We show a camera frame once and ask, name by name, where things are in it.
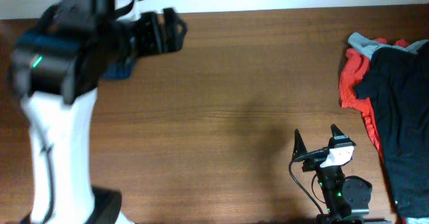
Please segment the dark teal shorts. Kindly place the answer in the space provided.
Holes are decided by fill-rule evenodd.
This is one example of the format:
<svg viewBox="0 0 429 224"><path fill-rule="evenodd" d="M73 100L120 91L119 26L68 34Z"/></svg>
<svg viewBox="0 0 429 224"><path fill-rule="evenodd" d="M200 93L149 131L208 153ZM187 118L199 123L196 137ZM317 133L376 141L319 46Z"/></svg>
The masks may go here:
<svg viewBox="0 0 429 224"><path fill-rule="evenodd" d="M101 75L103 80L126 80L131 77L136 59L127 59L124 64L110 64Z"/></svg>

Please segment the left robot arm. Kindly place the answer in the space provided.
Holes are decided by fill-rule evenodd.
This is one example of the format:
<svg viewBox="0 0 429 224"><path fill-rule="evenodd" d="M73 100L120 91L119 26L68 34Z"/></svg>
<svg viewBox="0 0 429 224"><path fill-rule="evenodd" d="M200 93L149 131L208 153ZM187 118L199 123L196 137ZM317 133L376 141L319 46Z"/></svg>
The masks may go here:
<svg viewBox="0 0 429 224"><path fill-rule="evenodd" d="M90 123L99 82L131 76L141 57L178 52L186 23L173 8L130 0L61 0L11 53L11 88L29 122L34 202L24 223L127 223L118 190L90 180Z"/></svg>

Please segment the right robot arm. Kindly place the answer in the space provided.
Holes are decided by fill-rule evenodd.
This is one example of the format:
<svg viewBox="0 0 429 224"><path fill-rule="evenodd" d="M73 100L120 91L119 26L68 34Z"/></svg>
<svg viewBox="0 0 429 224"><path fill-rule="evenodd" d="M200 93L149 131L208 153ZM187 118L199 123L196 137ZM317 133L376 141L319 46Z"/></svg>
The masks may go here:
<svg viewBox="0 0 429 224"><path fill-rule="evenodd" d="M356 143L335 124L326 147L309 152L298 129L294 131L294 149L288 171L292 180L310 198L319 211L315 223L364 223L369 214L372 185L358 176L345 176L342 167L353 159ZM314 172L312 182L317 182L323 195L326 211L308 192L292 172L292 165L302 163L303 172Z"/></svg>

